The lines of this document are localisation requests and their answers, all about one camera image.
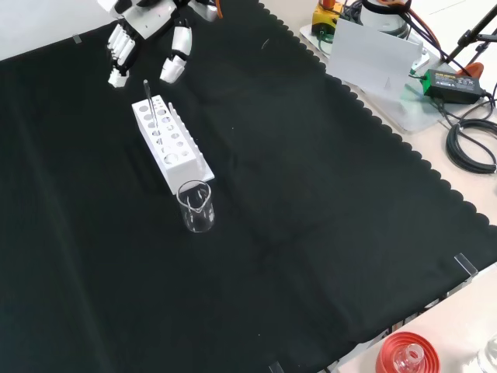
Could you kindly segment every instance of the yellow device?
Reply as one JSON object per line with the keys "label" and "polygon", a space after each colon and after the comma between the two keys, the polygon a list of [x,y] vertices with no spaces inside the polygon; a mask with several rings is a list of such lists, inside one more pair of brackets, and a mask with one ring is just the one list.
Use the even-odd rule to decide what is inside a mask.
{"label": "yellow device", "polygon": [[342,9],[343,4],[335,0],[319,0],[312,13],[312,34],[315,36],[335,35],[336,23]]}

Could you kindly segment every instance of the metal clip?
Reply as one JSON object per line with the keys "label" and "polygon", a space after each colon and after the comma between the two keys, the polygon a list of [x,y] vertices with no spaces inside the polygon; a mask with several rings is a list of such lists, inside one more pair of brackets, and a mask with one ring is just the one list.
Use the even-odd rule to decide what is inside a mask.
{"label": "metal clip", "polygon": [[471,280],[473,280],[478,274],[478,270],[473,264],[471,264],[471,262],[467,259],[466,256],[464,256],[463,253],[457,254],[454,259],[461,265],[461,267],[463,267],[467,274],[469,274],[469,278],[465,281],[465,283],[471,283]]}
{"label": "metal clip", "polygon": [[285,373],[283,371],[283,369],[281,368],[281,365],[278,361],[276,363],[272,363],[269,366],[269,369],[270,369],[271,373]]}
{"label": "metal clip", "polygon": [[76,44],[81,43],[81,37],[77,33],[75,33],[72,38],[75,40]]}

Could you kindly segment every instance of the electronic equipment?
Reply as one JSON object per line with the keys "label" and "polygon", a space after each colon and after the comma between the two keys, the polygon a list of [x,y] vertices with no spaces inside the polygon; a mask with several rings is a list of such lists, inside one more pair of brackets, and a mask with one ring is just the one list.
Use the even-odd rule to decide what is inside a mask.
{"label": "electronic equipment", "polygon": [[421,79],[425,96],[445,103],[476,103],[485,95],[476,78],[437,70],[428,70]]}
{"label": "electronic equipment", "polygon": [[343,4],[335,0],[319,0],[312,13],[312,34],[320,37],[334,35],[342,8]]}

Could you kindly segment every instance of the glass beaker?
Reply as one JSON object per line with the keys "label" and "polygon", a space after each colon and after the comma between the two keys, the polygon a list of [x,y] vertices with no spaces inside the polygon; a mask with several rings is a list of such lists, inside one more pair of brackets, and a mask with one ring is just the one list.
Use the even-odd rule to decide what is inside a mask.
{"label": "glass beaker", "polygon": [[214,225],[214,207],[210,186],[192,180],[179,187],[176,194],[186,227],[195,233],[207,232]]}

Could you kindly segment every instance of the power adapter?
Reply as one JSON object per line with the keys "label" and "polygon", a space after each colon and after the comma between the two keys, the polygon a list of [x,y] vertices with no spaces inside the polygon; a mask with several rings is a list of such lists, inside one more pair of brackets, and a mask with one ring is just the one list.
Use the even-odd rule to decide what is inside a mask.
{"label": "power adapter", "polygon": [[486,95],[477,78],[452,72],[428,70],[421,79],[425,96],[442,99],[445,103],[476,103]]}

